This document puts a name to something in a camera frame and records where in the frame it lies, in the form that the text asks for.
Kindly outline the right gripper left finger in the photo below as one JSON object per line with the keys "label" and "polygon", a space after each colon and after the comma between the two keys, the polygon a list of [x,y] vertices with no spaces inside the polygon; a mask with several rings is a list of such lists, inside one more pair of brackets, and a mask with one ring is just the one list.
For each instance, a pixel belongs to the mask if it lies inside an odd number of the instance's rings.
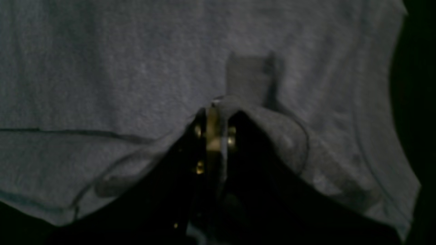
{"label": "right gripper left finger", "polygon": [[187,234],[206,188],[206,109],[138,184],[51,236],[53,245],[198,245]]}

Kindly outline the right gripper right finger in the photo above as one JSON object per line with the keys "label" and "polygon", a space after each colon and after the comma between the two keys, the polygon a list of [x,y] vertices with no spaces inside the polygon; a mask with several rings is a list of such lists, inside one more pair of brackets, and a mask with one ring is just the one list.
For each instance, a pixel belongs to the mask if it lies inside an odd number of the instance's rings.
{"label": "right gripper right finger", "polygon": [[266,134],[238,111],[229,146],[224,202],[241,206],[231,225],[241,245],[400,245],[396,231],[304,183],[279,159]]}

